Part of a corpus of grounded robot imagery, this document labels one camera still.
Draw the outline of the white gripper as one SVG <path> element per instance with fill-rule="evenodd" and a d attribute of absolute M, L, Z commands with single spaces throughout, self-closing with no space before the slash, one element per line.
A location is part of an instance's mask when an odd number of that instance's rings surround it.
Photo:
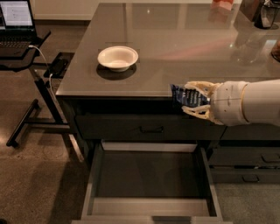
<path fill-rule="evenodd" d="M 242 112 L 245 81 L 226 81 L 212 83 L 209 81 L 188 81 L 185 88 L 190 95 L 211 97 L 211 106 L 204 105 L 195 108 L 183 106 L 182 110 L 189 116 L 208 120 L 218 125 L 236 126 L 248 124 Z"/>

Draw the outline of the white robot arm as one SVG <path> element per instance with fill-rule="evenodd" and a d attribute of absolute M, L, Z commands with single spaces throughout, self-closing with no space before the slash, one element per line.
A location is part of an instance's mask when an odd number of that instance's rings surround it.
<path fill-rule="evenodd" d="M 209 105 L 183 106 L 188 115 L 226 126 L 252 123 L 280 126 L 280 80 L 189 81 L 185 88 L 196 90 L 210 99 Z"/>

